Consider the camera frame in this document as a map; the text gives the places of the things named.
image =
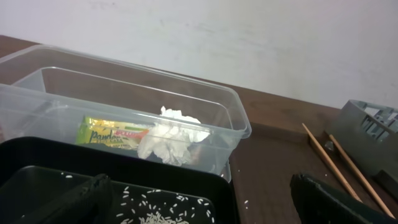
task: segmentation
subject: table surface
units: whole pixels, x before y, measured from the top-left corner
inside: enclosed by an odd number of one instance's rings
[[[0,36],[0,57],[35,44]],[[229,158],[242,224],[300,223],[290,196],[289,182],[293,174],[304,172],[344,191],[309,144],[301,125],[305,123],[321,139],[323,130],[338,115],[339,109],[237,86],[224,86],[239,94],[252,126],[251,137],[241,140]],[[345,163],[334,154],[330,153],[330,156],[362,201],[381,212]],[[380,186],[368,180],[398,217],[398,204]]]

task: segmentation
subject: wooden stick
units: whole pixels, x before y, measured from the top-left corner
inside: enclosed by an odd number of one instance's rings
[[[347,153],[344,151],[344,149],[340,146],[338,141],[333,137],[333,135],[329,135],[329,138],[335,146],[337,147],[338,151],[341,153],[343,158],[347,161],[348,165],[354,170],[354,173],[359,177],[361,180],[362,184],[366,187],[366,189],[369,191],[369,193],[373,196],[373,198],[376,200],[376,202],[380,205],[381,209],[390,217],[395,218],[393,214],[390,212],[390,210],[387,208],[386,204],[381,200],[381,198],[378,196],[376,191],[374,191],[373,187],[369,184],[369,182],[366,180],[366,178],[362,175],[361,171],[356,167],[354,162],[349,158]]]
[[[348,183],[348,181],[344,178],[343,174],[341,174],[340,170],[338,170],[337,166],[335,165],[335,163],[330,159],[330,157],[328,156],[328,154],[325,152],[325,150],[322,148],[322,146],[319,144],[319,142],[315,139],[315,137],[312,135],[312,133],[310,132],[310,130],[308,130],[308,128],[306,127],[305,124],[303,124],[303,127],[305,128],[305,130],[307,131],[308,135],[310,136],[310,138],[312,139],[312,141],[315,143],[315,145],[317,146],[319,153],[323,156],[323,158],[326,160],[326,162],[329,164],[331,170],[333,171],[333,173],[336,175],[337,179],[341,182],[341,184],[343,184],[343,186],[345,187],[345,189],[348,191],[348,193],[353,196],[356,200],[358,200],[359,202],[362,202],[361,199],[358,197],[358,195],[355,193],[354,189],[350,186],[350,184]]]

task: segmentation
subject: white wall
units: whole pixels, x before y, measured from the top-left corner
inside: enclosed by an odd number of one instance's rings
[[[396,0],[2,0],[0,34],[323,105],[398,108]]]

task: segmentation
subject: crumpled tissue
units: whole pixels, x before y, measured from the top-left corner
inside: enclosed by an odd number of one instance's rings
[[[200,124],[200,121],[190,116],[182,116],[180,110],[160,109],[161,116],[175,118]],[[155,126],[142,138],[138,146],[138,157],[147,159],[152,152],[162,159],[165,164],[180,166],[191,163],[191,154],[188,147],[193,142],[201,142],[209,136],[209,130],[201,131],[155,123]]]

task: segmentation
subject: transparent bin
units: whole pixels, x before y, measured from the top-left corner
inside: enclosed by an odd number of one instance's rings
[[[201,124],[159,116],[162,106]],[[251,133],[238,94],[224,86],[45,45],[0,58],[3,141],[36,136],[75,144],[85,116],[208,132],[202,142],[186,142],[192,162],[183,166],[214,174],[221,173],[240,139]],[[137,155],[134,150],[97,149]]]

